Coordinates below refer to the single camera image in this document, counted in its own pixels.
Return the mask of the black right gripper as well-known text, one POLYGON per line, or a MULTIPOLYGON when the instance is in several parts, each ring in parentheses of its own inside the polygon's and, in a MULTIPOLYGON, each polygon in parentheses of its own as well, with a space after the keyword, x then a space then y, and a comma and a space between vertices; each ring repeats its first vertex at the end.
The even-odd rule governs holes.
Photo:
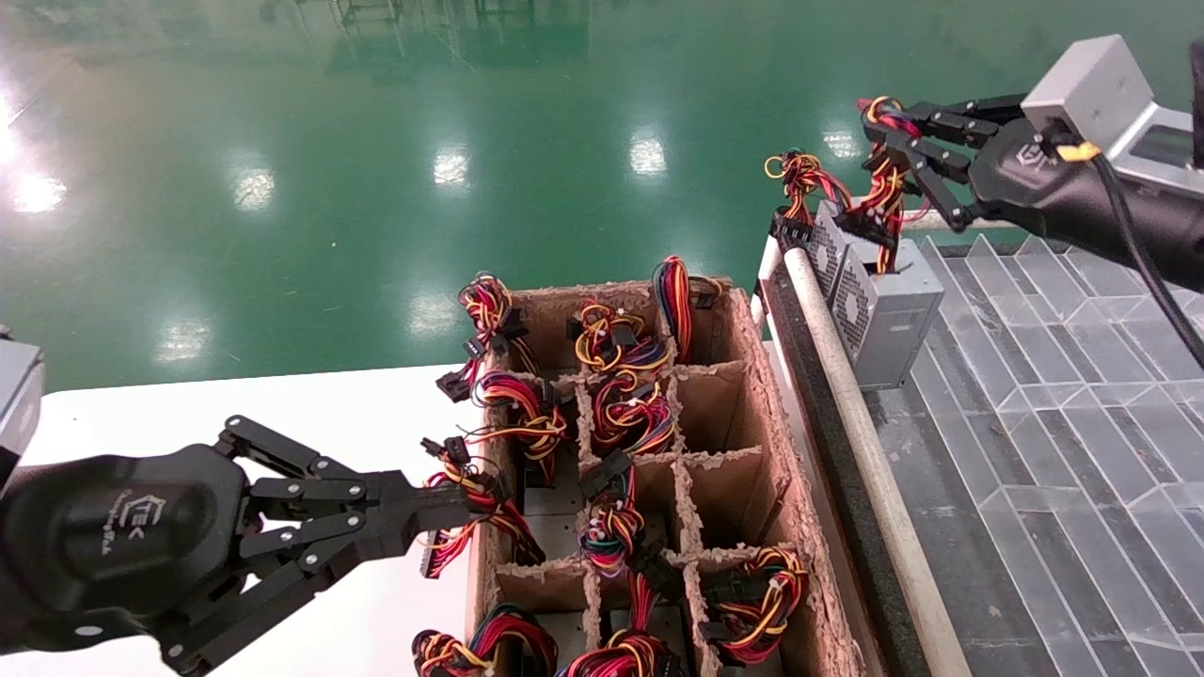
POLYGON ((895 167, 911 175, 911 184, 955 232, 970 226, 979 208, 960 202, 948 181, 969 186, 985 218, 1007 220, 1040 237, 1119 237, 1117 214, 1100 172, 1088 161, 1066 163, 1041 151, 1035 126, 1023 119, 1023 99, 1026 94, 1019 93, 905 108, 921 136, 988 141, 972 161, 958 151, 872 120, 864 120, 864 136, 881 146, 895 167))

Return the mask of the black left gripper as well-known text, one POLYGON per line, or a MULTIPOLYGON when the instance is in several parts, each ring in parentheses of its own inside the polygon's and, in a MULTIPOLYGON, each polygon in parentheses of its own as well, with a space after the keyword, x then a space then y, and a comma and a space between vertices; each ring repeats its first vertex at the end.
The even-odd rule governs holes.
POLYGON ((2 652, 150 636, 206 676, 358 565, 467 514, 336 514, 246 532, 244 469, 205 446, 20 465, 2 491, 2 652), (247 591, 246 573, 258 576, 247 591))

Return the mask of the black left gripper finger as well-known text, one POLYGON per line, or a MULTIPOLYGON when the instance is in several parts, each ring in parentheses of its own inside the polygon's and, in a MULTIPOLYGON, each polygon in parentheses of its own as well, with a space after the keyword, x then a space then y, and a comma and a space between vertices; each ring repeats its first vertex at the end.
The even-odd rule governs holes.
POLYGON ((228 460, 247 459, 275 471, 254 479, 253 510, 275 520, 307 520, 341 512, 384 510, 400 520, 468 520, 470 500, 460 487, 417 487, 403 471, 360 472, 258 420, 234 416, 214 445, 228 460))

